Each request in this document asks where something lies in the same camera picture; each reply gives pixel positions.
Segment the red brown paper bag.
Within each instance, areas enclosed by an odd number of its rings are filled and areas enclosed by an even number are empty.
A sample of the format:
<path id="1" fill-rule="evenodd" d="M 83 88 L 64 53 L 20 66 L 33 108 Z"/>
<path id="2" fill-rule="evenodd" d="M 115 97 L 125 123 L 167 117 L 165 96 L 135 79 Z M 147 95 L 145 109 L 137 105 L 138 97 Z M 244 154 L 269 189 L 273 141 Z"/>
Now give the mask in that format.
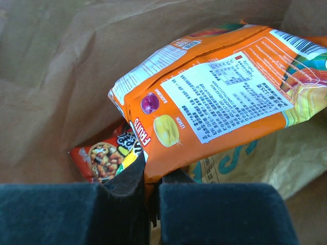
<path id="1" fill-rule="evenodd" d="M 132 128 L 108 97 L 115 82 L 179 38 L 236 24 L 326 38 L 326 1 L 1 1 L 1 185 L 101 183 L 69 152 Z M 176 170 L 196 183 L 271 185 L 298 244 L 326 244 L 326 108 Z M 157 244 L 162 178 L 147 184 L 144 168 Z"/>

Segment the orange candy bag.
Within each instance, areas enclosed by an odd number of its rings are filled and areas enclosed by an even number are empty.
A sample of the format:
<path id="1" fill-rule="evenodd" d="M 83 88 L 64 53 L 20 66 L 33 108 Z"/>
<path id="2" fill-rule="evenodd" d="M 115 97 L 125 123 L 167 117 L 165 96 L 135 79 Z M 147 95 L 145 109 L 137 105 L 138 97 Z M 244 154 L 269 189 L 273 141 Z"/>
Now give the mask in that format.
<path id="1" fill-rule="evenodd" d="M 235 24 L 179 38 L 108 97 L 135 131 L 145 182 L 326 108 L 326 38 Z"/>

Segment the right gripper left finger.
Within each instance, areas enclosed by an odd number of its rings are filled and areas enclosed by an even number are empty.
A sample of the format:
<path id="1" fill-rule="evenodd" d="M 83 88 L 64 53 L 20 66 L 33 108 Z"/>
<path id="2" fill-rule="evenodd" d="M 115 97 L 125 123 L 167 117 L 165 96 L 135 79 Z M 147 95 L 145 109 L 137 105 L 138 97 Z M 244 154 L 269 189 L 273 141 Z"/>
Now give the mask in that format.
<path id="1" fill-rule="evenodd" d="M 1 185 L 1 244 L 148 244 L 144 156 L 101 183 Z"/>

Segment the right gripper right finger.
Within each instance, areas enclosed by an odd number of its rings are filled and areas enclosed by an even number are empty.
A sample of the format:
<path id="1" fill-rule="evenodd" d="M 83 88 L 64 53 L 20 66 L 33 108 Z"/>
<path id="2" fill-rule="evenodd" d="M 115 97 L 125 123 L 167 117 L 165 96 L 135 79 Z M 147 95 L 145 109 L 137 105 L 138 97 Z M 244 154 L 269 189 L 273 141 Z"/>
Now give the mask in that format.
<path id="1" fill-rule="evenodd" d="M 159 185 L 163 244 L 298 244 L 288 209 L 264 183 L 203 184 L 182 170 Z"/>

